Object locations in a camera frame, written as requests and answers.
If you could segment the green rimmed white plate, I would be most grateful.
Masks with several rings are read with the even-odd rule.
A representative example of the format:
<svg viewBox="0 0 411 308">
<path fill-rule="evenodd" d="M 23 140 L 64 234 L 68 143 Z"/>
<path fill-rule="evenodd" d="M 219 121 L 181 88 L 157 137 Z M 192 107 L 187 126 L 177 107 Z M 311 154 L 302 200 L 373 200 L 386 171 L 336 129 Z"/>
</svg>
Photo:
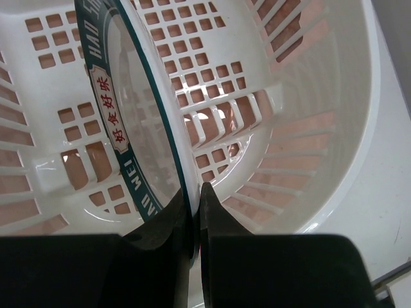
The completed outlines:
<svg viewBox="0 0 411 308">
<path fill-rule="evenodd" d="M 74 8 L 95 101 L 134 205 L 149 221 L 181 193 L 195 261 L 200 183 L 153 38 L 131 1 L 76 1 Z"/>
</svg>

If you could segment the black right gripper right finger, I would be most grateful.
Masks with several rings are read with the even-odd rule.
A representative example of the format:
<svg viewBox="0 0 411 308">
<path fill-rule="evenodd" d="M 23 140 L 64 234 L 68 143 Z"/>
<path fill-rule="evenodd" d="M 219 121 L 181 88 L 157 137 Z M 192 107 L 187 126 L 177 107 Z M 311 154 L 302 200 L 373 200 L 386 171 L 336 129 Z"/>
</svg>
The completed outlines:
<svg viewBox="0 0 411 308">
<path fill-rule="evenodd" d="M 206 307 L 378 307 L 356 246 L 335 234 L 254 235 L 220 203 L 200 195 Z"/>
</svg>

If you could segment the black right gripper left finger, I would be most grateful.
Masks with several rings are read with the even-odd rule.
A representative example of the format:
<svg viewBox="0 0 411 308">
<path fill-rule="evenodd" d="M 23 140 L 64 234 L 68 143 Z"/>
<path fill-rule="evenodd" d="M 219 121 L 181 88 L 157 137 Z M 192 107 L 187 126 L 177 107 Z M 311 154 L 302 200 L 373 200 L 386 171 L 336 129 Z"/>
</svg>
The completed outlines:
<svg viewBox="0 0 411 308">
<path fill-rule="evenodd" d="M 127 235 L 1 238 L 2 307 L 186 307 L 191 250 L 181 192 Z"/>
</svg>

